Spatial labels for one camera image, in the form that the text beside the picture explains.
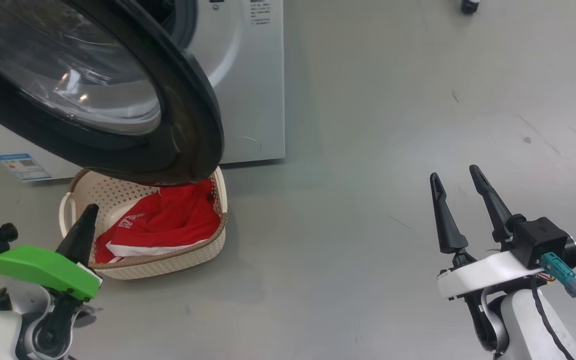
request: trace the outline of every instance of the floor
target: floor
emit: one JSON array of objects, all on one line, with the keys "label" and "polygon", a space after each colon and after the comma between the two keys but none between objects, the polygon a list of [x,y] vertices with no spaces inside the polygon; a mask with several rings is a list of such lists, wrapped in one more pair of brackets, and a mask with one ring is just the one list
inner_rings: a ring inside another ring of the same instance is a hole
[{"label": "floor", "polygon": [[[470,164],[576,239],[576,1],[286,0],[285,66],[288,155],[224,171],[222,253],[106,280],[76,358],[490,358],[437,291],[433,172],[474,256],[496,246]],[[53,248],[66,184],[0,166],[0,223]],[[576,339],[576,299],[544,294]]]}]

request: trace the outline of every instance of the perforated basket wall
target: perforated basket wall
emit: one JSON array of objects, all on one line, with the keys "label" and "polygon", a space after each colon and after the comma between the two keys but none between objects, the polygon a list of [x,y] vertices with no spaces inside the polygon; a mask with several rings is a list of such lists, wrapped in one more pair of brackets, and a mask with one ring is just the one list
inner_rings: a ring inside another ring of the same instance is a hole
[{"label": "perforated basket wall", "polygon": [[[180,271],[212,260],[224,247],[228,204],[226,185],[222,171],[217,168],[210,176],[215,198],[214,210],[221,218],[217,231],[210,239],[188,248],[156,256],[128,257],[121,262],[97,264],[95,247],[90,254],[89,266],[94,271],[119,280],[148,278]],[[59,209],[59,223],[62,235],[69,229],[68,223],[78,219],[89,204],[99,205],[94,239],[103,234],[135,202],[157,192],[157,187],[142,186],[133,182],[118,180],[89,170],[82,170],[70,183],[70,191],[64,196]],[[71,216],[67,216],[70,207]]]}]

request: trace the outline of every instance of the teal connector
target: teal connector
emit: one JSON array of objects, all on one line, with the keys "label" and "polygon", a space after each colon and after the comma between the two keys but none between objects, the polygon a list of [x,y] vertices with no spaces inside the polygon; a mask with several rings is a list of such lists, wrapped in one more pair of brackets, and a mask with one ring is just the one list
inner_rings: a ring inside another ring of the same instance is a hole
[{"label": "teal connector", "polygon": [[541,267],[546,274],[563,284],[571,297],[576,297],[576,273],[566,265],[566,262],[554,252],[548,252],[541,256]]}]

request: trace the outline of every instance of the open round door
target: open round door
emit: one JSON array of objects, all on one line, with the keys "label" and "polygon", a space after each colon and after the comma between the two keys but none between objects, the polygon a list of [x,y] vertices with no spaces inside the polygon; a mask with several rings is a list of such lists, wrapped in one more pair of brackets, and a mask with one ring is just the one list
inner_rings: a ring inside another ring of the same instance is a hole
[{"label": "open round door", "polygon": [[210,82],[184,50],[196,0],[170,3],[0,0],[0,123],[121,180],[209,177],[224,134]]}]

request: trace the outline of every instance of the qr code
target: qr code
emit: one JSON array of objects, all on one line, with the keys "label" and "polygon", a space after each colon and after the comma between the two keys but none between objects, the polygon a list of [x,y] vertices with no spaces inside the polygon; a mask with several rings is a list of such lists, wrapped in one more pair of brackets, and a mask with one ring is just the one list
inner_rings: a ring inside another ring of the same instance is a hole
[{"label": "qr code", "polygon": [[19,160],[19,163],[25,167],[36,167],[37,166],[37,164],[35,164],[35,162],[32,160]]}]

